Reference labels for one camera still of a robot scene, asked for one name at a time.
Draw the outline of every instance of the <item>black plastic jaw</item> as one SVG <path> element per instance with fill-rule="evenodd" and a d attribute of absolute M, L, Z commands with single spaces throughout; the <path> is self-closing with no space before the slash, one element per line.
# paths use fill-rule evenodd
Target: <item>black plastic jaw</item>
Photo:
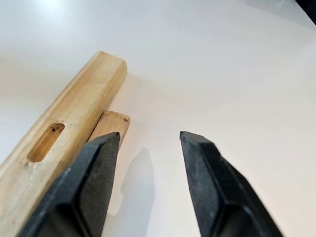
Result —
<path fill-rule="evenodd" d="M 281 237 L 248 181 L 202 136 L 181 132 L 201 237 Z"/>
<path fill-rule="evenodd" d="M 48 189 L 20 237 L 100 237 L 112 193 L 119 133 L 84 148 Z"/>

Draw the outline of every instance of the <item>white table surface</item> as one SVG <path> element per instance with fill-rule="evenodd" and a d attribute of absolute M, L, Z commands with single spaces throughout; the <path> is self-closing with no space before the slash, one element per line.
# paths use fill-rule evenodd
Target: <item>white table surface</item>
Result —
<path fill-rule="evenodd" d="M 290 0 L 0 1 L 0 160 L 95 51 L 131 116 L 105 237 L 195 237 L 179 132 L 201 134 L 288 237 L 316 237 L 316 27 Z"/>

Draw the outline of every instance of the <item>pine wood piece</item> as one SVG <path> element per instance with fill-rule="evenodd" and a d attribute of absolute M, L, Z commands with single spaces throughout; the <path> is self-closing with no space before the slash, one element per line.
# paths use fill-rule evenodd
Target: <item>pine wood piece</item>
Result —
<path fill-rule="evenodd" d="M 0 236 L 18 234 L 52 181 L 89 139 L 126 73 L 125 61 L 97 52 L 2 163 Z M 56 141 L 41 161 L 28 159 L 30 151 L 54 123 L 65 126 Z"/>
<path fill-rule="evenodd" d="M 130 117 L 113 112 L 113 111 L 105 111 L 97 125 L 95 126 L 95 129 L 92 133 L 92 135 L 89 138 L 89 141 L 93 140 L 96 137 L 111 133 L 111 132 L 119 132 L 120 141 L 119 141 L 119 148 L 122 145 L 122 142 L 124 140 L 124 137 L 127 133 L 128 127 L 130 124 Z"/>

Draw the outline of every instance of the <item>wooden block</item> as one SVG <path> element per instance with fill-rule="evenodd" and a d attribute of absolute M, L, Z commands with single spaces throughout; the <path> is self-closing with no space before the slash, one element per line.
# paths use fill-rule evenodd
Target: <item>wooden block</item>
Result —
<path fill-rule="evenodd" d="M 96 137 L 111 133 L 111 132 L 119 132 L 120 141 L 119 148 L 122 145 L 124 137 L 127 133 L 128 127 L 130 124 L 130 117 L 126 115 L 122 115 L 120 113 L 116 113 L 113 111 L 105 111 L 95 129 L 89 138 L 89 141 L 93 140 Z"/>
<path fill-rule="evenodd" d="M 3 162 L 1 237 L 19 233 L 51 182 L 89 139 L 126 73 L 125 61 L 97 52 Z M 63 129 L 56 131 L 57 124 Z"/>

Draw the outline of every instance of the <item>wooden edge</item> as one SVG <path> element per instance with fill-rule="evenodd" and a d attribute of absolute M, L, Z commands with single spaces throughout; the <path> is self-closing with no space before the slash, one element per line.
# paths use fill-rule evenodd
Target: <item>wooden edge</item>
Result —
<path fill-rule="evenodd" d="M 93 130 L 89 141 L 96 137 L 111 133 L 119 132 L 120 140 L 119 147 L 121 147 L 124 137 L 127 133 L 130 124 L 130 117 L 113 111 L 105 111 Z"/>

